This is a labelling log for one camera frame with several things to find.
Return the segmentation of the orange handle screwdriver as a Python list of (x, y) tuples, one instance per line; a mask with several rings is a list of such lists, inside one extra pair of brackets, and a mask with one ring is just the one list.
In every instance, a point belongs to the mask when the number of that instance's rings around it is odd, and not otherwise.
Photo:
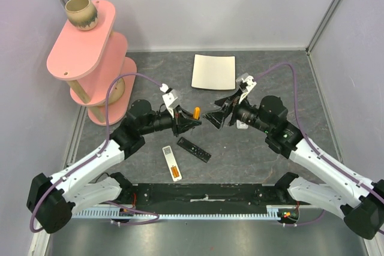
[(200, 107), (195, 107), (194, 108), (193, 118), (195, 120), (199, 120), (200, 119)]

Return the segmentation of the black remote control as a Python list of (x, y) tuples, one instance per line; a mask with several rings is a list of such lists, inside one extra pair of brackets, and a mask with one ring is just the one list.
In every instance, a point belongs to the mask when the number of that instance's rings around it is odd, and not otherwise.
[(194, 143), (190, 142), (184, 137), (181, 137), (177, 143), (179, 147), (186, 150), (188, 153), (192, 154), (199, 160), (207, 163), (211, 159), (211, 154), (203, 150), (202, 148), (196, 146)]

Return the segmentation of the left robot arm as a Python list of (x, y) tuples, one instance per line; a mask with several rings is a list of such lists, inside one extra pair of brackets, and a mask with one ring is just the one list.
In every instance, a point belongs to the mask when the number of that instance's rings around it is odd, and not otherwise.
[(113, 173), (98, 183), (92, 180), (136, 153), (145, 144), (146, 134), (169, 129), (178, 136), (199, 126), (199, 118), (199, 108), (193, 112), (181, 106), (155, 111), (149, 101), (135, 101), (119, 127), (107, 134), (94, 151), (51, 176), (40, 173), (33, 178), (26, 204), (32, 213), (30, 230), (52, 234), (87, 208), (108, 201), (127, 203), (132, 184), (121, 173)]

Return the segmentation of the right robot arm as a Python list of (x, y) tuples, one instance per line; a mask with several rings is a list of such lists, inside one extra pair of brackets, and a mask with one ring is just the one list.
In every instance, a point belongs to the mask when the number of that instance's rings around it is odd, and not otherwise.
[(221, 129), (227, 118), (264, 132), (275, 153), (306, 168), (326, 183), (325, 187), (291, 175), (289, 183), (275, 188), (276, 200), (289, 204), (303, 201), (341, 218), (358, 236), (371, 240), (383, 233), (383, 180), (373, 181), (349, 169), (287, 120), (287, 108), (276, 96), (263, 97), (252, 106), (241, 91), (215, 101), (219, 108), (203, 117)]

